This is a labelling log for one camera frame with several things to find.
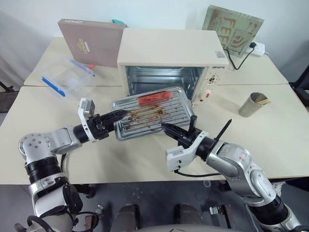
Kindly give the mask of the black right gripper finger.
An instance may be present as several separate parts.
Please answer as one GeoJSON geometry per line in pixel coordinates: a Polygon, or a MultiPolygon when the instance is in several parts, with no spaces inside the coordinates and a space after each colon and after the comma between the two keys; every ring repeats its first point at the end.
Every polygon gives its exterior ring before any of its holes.
{"type": "Polygon", "coordinates": [[[186,130],[178,127],[174,124],[162,124],[162,129],[164,133],[178,141],[179,143],[184,143],[186,140],[186,130]]]}
{"type": "Polygon", "coordinates": [[[181,137],[188,133],[187,130],[170,123],[162,123],[162,129],[169,137],[181,137]]]}

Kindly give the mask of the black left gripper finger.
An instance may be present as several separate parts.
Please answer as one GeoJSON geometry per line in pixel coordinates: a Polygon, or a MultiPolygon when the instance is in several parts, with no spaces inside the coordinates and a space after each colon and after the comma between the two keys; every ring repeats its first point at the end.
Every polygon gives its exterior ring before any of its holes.
{"type": "Polygon", "coordinates": [[[124,119],[125,116],[120,116],[113,120],[113,122],[110,124],[110,131],[116,131],[118,130],[118,125],[120,124],[121,120],[124,119]]]}
{"type": "Polygon", "coordinates": [[[125,116],[127,116],[128,113],[129,113],[128,110],[115,110],[107,114],[104,114],[102,116],[102,120],[121,120],[125,116]]]}

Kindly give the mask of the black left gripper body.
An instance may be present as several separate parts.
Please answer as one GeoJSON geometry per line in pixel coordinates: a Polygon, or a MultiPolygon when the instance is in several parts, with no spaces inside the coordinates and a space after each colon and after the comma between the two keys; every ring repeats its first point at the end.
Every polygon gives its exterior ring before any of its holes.
{"type": "Polygon", "coordinates": [[[96,140],[102,140],[109,136],[109,133],[114,131],[114,120],[111,113],[100,116],[96,114],[89,117],[87,125],[96,140]]]}

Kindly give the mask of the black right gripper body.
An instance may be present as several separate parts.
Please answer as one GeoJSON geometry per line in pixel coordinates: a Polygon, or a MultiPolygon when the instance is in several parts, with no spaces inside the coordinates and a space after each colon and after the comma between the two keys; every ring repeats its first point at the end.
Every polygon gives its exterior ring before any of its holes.
{"type": "Polygon", "coordinates": [[[194,131],[191,134],[185,134],[178,139],[178,146],[182,146],[183,148],[189,148],[201,131],[194,131]]]}

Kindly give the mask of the silver ribbed baking tray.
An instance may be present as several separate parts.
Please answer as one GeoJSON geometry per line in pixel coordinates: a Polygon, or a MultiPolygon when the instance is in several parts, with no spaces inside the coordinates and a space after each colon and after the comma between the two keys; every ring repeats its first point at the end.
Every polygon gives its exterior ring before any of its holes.
{"type": "Polygon", "coordinates": [[[119,141],[125,141],[145,135],[162,132],[162,123],[186,127],[194,114],[191,101],[187,98],[181,86],[168,87],[138,95],[114,100],[111,111],[128,110],[129,113],[121,120],[115,131],[119,141]],[[165,102],[139,106],[137,98],[161,91],[171,91],[172,97],[165,102]]]}

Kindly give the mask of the red sausage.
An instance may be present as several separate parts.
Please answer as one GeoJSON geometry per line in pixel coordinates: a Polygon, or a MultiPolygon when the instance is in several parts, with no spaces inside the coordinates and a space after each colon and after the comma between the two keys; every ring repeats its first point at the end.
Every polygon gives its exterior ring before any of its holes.
{"type": "Polygon", "coordinates": [[[171,91],[161,91],[138,97],[137,102],[139,106],[146,106],[168,101],[171,97],[172,97],[171,91]]]}

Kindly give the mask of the cream toaster oven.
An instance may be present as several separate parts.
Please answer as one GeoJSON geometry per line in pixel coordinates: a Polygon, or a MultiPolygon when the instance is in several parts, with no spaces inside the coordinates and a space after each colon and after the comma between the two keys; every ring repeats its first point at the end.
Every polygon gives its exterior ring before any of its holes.
{"type": "Polygon", "coordinates": [[[182,87],[199,104],[212,96],[229,61],[213,30],[126,28],[117,65],[125,97],[182,87]]]}

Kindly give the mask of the black upright bar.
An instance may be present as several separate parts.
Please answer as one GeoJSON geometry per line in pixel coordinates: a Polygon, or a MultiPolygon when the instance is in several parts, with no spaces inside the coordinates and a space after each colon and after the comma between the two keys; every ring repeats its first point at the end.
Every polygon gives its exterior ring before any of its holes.
{"type": "Polygon", "coordinates": [[[192,115],[190,117],[190,125],[189,125],[189,131],[188,133],[194,134],[195,130],[196,130],[196,120],[197,120],[197,116],[196,115],[192,115]]]}

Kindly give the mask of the black pointed zip tie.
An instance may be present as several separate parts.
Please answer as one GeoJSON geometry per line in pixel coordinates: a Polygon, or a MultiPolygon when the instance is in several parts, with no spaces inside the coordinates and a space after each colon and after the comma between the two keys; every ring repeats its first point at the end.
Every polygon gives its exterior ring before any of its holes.
{"type": "Polygon", "coordinates": [[[223,126],[223,128],[220,130],[220,132],[218,133],[218,135],[214,138],[214,140],[219,141],[220,138],[222,137],[222,135],[225,133],[225,131],[227,130],[227,128],[229,127],[229,125],[231,124],[232,119],[229,119],[227,121],[227,123],[223,126]]]}

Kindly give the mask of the clear plastic container blue clasps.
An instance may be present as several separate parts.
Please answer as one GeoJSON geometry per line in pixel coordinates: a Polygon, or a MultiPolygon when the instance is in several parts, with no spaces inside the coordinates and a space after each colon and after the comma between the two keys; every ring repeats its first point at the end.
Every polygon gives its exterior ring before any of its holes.
{"type": "Polygon", "coordinates": [[[38,73],[43,83],[65,98],[85,98],[96,80],[91,69],[66,55],[45,63],[38,73]]]}

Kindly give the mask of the dark table leg caster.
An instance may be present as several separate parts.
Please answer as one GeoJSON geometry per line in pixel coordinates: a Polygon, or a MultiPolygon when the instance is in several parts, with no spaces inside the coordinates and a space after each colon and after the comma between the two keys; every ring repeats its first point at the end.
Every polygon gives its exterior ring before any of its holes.
{"type": "Polygon", "coordinates": [[[87,198],[93,198],[97,191],[97,186],[92,184],[83,184],[80,186],[81,193],[84,194],[87,198]]]}

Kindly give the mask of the metal cup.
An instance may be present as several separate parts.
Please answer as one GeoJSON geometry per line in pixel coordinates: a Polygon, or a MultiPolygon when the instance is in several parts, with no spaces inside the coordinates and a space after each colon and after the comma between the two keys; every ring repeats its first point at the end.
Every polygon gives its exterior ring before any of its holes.
{"type": "Polygon", "coordinates": [[[264,105],[258,105],[256,102],[268,98],[266,95],[260,92],[253,92],[249,95],[245,103],[239,109],[239,115],[242,117],[250,117],[264,105]]]}

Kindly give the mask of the silver robot torso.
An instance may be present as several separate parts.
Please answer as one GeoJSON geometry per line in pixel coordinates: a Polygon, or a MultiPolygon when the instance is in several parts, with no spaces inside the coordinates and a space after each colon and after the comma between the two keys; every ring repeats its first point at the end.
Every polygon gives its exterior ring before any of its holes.
{"type": "Polygon", "coordinates": [[[135,232],[215,232],[214,226],[199,224],[160,225],[138,229],[135,232]]]}

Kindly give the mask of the green printed board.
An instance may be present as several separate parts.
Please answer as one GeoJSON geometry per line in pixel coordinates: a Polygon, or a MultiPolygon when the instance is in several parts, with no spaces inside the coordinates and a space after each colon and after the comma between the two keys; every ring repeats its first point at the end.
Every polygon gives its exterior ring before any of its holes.
{"type": "Polygon", "coordinates": [[[241,58],[263,22],[264,19],[255,16],[210,5],[202,29],[215,31],[222,47],[231,55],[241,58]]]}

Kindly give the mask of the metal table leg bracket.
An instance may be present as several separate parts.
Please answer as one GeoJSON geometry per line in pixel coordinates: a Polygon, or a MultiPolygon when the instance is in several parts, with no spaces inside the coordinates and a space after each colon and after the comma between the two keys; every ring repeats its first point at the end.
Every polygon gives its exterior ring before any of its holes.
{"type": "Polygon", "coordinates": [[[232,213],[231,206],[229,204],[215,205],[209,207],[211,215],[230,215],[232,213]]]}

